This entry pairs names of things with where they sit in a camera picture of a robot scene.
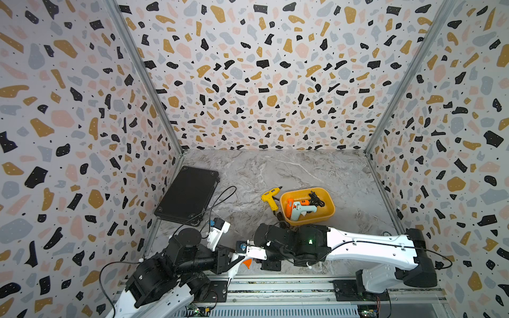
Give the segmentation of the mint green glue gun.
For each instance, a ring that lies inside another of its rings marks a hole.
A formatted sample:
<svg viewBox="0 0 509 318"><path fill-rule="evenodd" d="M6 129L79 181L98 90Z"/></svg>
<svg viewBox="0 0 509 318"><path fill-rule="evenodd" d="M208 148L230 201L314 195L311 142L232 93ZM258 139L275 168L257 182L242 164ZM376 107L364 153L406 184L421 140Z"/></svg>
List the mint green glue gun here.
<svg viewBox="0 0 509 318"><path fill-rule="evenodd" d="M298 221L301 216L317 212L318 208L309 200L294 201L289 199L286 205L285 216L290 221Z"/></svg>

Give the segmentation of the orange glue gun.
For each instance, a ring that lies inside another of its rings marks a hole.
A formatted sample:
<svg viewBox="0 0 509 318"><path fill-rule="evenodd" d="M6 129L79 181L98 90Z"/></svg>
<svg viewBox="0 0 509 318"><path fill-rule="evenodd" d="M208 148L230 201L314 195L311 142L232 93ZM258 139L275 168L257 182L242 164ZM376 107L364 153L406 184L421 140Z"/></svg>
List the orange glue gun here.
<svg viewBox="0 0 509 318"><path fill-rule="evenodd" d="M317 212L318 207L325 207L325 202L315 192L311 191L308 196L305 200L295 200L293 197L288 199L285 216L289 220L298 221L301 216Z"/></svg>

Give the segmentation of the yellow storage box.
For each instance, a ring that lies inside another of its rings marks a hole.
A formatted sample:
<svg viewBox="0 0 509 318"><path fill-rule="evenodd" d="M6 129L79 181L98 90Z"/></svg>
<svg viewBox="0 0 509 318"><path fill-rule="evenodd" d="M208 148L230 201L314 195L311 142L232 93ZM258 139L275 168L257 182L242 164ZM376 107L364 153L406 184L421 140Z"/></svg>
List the yellow storage box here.
<svg viewBox="0 0 509 318"><path fill-rule="evenodd" d="M326 189L299 189L282 194L277 219L290 227L327 221L335 214L335 205Z"/></svg>

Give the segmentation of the yellow glue gun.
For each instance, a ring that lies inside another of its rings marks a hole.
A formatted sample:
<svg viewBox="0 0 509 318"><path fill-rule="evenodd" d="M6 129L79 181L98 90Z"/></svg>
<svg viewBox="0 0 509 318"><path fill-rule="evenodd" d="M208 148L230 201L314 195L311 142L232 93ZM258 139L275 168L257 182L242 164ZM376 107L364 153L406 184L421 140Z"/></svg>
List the yellow glue gun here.
<svg viewBox="0 0 509 318"><path fill-rule="evenodd" d="M273 212L273 215L278 220L278 225L283 229L287 229L288 224L284 220L284 216L283 216L282 212L279 210L279 207L276 203L276 201L279 201L279 199L276 197L276 195L279 194L281 189L282 189L281 186L270 189L269 191L267 191L261 195L261 200L263 202L269 204L269 207L270 207L271 211Z"/></svg>

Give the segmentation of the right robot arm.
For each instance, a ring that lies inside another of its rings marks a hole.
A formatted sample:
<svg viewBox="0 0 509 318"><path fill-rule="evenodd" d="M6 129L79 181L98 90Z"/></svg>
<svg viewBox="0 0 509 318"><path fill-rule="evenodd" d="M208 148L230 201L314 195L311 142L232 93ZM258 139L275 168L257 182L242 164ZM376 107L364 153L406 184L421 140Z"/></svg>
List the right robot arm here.
<svg viewBox="0 0 509 318"><path fill-rule="evenodd" d="M286 260L297 267L311 267L335 260L372 262L374 268L356 272L363 292L381 294L398 284L412 288L437 286L436 268L419 229L408 229L397 236L375 236L324 225L283 229L263 223L255 232L254 246L264 250L264 261L271 264Z"/></svg>

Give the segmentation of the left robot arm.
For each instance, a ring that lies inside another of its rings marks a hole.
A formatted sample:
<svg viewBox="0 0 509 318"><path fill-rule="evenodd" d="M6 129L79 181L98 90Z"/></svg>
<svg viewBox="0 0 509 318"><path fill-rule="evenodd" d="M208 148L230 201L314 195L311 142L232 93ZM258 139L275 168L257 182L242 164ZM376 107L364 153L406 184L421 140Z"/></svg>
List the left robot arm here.
<svg viewBox="0 0 509 318"><path fill-rule="evenodd" d="M170 317L180 310L188 316L207 316L208 310L194 309L192 304L216 305L227 291L226 284L212 282L207 272L226 274L232 280L247 260L246 242L236 249L219 244L228 229L228 223L216 222L206 244L195 228L172 235L165 249L136 263L108 317Z"/></svg>

